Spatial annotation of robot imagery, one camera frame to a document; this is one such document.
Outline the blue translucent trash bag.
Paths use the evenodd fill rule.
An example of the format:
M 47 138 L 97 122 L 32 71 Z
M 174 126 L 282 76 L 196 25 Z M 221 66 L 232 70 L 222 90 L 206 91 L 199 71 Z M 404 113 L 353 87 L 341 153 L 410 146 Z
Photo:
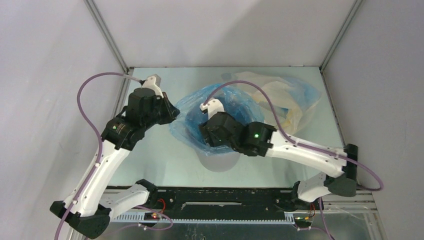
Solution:
M 199 125 L 208 120 L 208 115 L 202 113 L 200 105 L 221 84 L 216 83 L 203 87 L 180 99 L 176 108 L 180 111 L 176 119 L 169 124 L 170 133 L 188 147 L 206 156 L 217 156 L 232 153 L 228 146 L 210 147 L 205 143 L 199 130 Z M 226 86 L 213 95 L 219 100 L 224 110 L 237 121 L 246 125 L 251 122 L 263 122 L 264 115 L 260 106 L 245 91 Z

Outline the yellowish translucent trash bag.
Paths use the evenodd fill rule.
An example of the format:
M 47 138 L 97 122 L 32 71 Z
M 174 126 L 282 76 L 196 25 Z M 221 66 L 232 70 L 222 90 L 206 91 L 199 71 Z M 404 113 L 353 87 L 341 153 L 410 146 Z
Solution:
M 283 130 L 294 135 L 312 119 L 322 93 L 295 77 L 262 75 L 250 71 L 223 73 L 225 82 L 247 81 L 260 87 L 274 106 Z

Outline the grey plastic trash bin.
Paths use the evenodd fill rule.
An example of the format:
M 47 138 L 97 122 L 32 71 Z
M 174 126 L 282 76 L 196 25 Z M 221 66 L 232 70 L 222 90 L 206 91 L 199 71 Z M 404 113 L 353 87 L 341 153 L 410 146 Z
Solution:
M 195 149 L 199 162 L 212 172 L 226 172 L 232 169 L 239 161 L 241 154 L 233 151 L 229 147 L 204 146 Z

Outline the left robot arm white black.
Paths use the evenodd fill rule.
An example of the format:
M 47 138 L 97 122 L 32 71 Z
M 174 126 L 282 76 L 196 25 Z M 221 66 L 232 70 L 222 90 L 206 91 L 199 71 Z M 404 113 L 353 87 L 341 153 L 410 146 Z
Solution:
M 146 131 L 155 125 L 170 124 L 179 113 L 160 89 L 135 89 L 127 105 L 98 134 L 99 148 L 80 183 L 65 200 L 54 201 L 50 211 L 83 236 L 96 239 L 111 220 L 124 212 L 137 206 L 156 206 L 158 188 L 145 179 L 117 195 L 103 194 L 115 171 Z

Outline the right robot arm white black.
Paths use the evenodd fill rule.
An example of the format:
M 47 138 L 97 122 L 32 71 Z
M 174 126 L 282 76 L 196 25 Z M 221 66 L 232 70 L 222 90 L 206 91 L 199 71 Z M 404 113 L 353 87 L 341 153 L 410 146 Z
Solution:
M 226 112 L 215 113 L 198 128 L 210 147 L 227 146 L 249 157 L 285 159 L 318 170 L 319 174 L 293 185 L 290 201 L 297 209 L 304 209 L 329 194 L 356 195 L 357 167 L 346 160 L 346 150 L 310 145 L 303 139 L 283 136 L 275 127 L 263 122 L 243 124 Z

